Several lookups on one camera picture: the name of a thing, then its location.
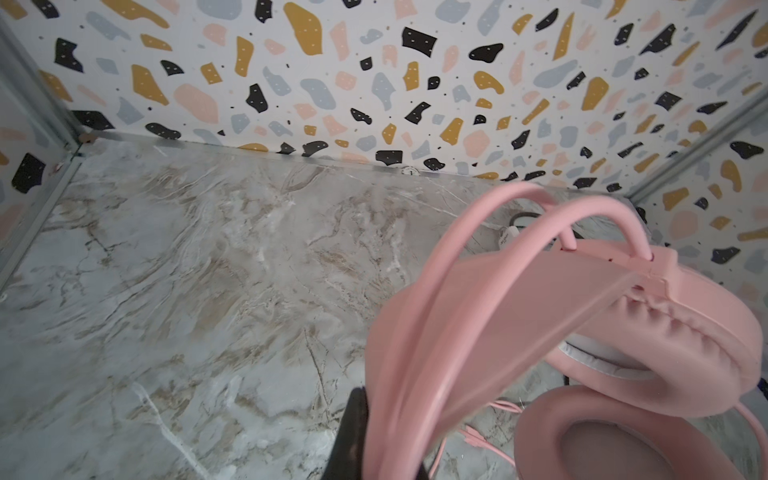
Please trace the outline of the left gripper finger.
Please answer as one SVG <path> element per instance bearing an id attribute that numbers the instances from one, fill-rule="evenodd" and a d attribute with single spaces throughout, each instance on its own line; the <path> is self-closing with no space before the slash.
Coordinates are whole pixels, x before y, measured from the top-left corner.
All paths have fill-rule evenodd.
<path id="1" fill-rule="evenodd" d="M 369 407 L 364 387 L 354 388 L 342 415 L 322 480 L 361 480 Z"/>

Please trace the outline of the pink headphones with cable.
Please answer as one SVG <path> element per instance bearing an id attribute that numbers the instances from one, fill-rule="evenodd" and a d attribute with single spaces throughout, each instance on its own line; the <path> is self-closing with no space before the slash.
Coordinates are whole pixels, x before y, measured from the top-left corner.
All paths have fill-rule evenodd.
<path id="1" fill-rule="evenodd" d="M 503 250 L 516 211 L 540 213 Z M 601 225 L 577 240 L 571 226 Z M 558 203 L 514 183 L 479 198 L 419 278 L 374 320 L 365 350 L 369 418 L 362 475 L 415 479 L 451 431 L 545 362 L 569 384 L 523 407 L 513 464 L 522 479 L 737 479 L 693 420 L 739 412 L 761 373 L 763 333 L 735 295 L 652 245 L 620 201 Z"/>

